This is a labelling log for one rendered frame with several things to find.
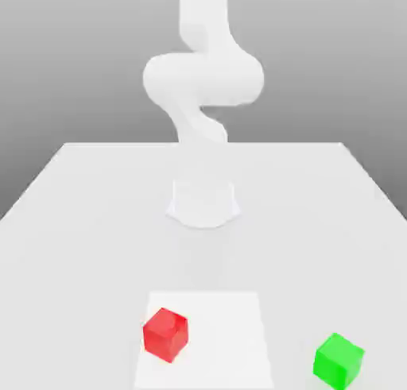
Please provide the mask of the small red cube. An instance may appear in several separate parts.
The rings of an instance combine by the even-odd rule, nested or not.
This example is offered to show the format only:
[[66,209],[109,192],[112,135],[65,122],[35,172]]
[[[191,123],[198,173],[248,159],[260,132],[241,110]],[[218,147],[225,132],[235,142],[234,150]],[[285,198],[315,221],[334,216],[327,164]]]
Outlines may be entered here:
[[147,352],[173,363],[188,343],[188,319],[162,307],[142,327],[142,333]]

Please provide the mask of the small green cube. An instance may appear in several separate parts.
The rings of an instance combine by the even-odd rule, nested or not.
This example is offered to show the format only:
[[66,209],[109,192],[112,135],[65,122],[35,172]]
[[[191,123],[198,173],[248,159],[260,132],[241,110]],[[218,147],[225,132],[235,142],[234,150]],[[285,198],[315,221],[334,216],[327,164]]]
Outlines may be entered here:
[[365,350],[331,334],[316,350],[312,372],[334,390],[346,390],[358,376]]

